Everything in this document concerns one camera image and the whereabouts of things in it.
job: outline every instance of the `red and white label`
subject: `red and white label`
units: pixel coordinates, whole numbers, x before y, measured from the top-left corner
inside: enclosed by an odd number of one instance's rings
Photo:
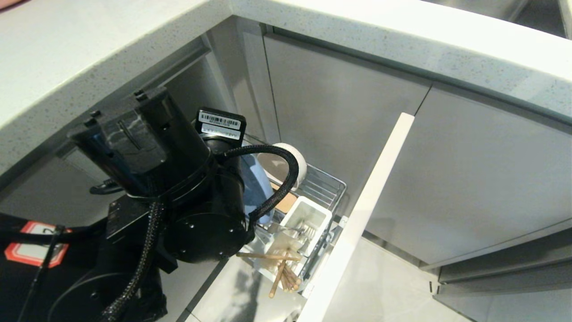
[[[54,230],[55,226],[53,225],[29,221],[20,231],[27,234],[53,235]],[[41,266],[43,259],[47,255],[49,246],[50,245],[19,244],[13,242],[4,250],[4,254],[10,261]],[[62,262],[68,247],[68,244],[57,244],[55,246],[50,265],[48,266],[49,268],[59,265]]]

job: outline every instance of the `sticker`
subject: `sticker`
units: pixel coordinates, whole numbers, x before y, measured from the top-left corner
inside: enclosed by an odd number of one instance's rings
[[[236,131],[225,127],[218,127],[216,125],[203,123],[201,132],[208,134],[215,134],[229,139],[240,140],[240,131]]]
[[[54,229],[55,226],[53,225],[29,221],[20,231],[28,234],[53,235]],[[4,250],[4,254],[9,261],[41,266],[49,247],[50,245],[19,244],[13,242]],[[68,247],[69,244],[57,244],[55,246],[48,268],[52,268],[62,262]]]
[[[198,120],[203,122],[203,123],[220,125],[223,127],[229,127],[229,128],[234,128],[234,129],[240,129],[240,121],[229,119],[228,117],[224,117],[224,116],[200,112],[198,114]]]

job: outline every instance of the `tile floor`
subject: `tile floor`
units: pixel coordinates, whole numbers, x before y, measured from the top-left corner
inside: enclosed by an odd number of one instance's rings
[[[362,238],[324,318],[327,322],[469,322],[431,297],[435,276]],[[233,257],[186,322],[290,322],[305,300]]]

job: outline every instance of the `gray cabinet door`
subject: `gray cabinet door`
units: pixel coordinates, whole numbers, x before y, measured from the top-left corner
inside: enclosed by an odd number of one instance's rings
[[[264,37],[280,139],[345,181],[352,209],[399,115],[430,83],[286,37]]]
[[[430,268],[570,227],[571,139],[557,122],[435,85],[366,229]]]

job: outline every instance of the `speckled countertop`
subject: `speckled countertop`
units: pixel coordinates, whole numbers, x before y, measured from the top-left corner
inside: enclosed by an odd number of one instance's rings
[[[31,0],[0,13],[0,174],[232,14],[572,117],[572,41],[419,0]]]

